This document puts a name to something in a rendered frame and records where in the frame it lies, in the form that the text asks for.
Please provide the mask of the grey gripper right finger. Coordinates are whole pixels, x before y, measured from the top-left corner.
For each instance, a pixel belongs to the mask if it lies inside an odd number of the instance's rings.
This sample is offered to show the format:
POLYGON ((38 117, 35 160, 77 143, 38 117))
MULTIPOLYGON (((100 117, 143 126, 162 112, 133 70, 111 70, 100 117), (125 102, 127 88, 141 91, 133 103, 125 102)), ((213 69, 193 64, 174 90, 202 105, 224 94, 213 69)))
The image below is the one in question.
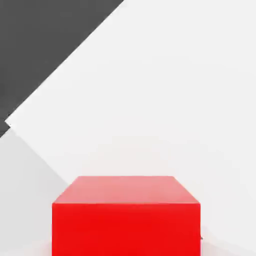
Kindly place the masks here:
POLYGON ((246 250, 218 239, 206 228, 201 228, 201 256, 246 256, 246 250))

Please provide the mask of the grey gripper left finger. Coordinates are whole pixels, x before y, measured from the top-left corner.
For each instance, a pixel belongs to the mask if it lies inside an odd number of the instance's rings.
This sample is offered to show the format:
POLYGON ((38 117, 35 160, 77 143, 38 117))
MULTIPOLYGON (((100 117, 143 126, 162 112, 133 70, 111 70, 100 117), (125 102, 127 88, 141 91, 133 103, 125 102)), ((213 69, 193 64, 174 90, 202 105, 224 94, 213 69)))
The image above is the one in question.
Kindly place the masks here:
POLYGON ((52 256, 52 242, 50 240, 40 243, 39 256, 52 256))

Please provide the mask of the small red cube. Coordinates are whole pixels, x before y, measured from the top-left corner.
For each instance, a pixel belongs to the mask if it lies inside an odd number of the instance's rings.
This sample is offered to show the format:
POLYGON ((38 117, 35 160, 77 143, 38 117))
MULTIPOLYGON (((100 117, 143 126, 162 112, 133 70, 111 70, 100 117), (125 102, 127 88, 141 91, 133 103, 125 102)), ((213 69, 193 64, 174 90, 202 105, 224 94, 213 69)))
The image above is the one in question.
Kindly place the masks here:
POLYGON ((52 256, 201 256, 201 205, 173 176, 79 176, 52 203, 52 256))

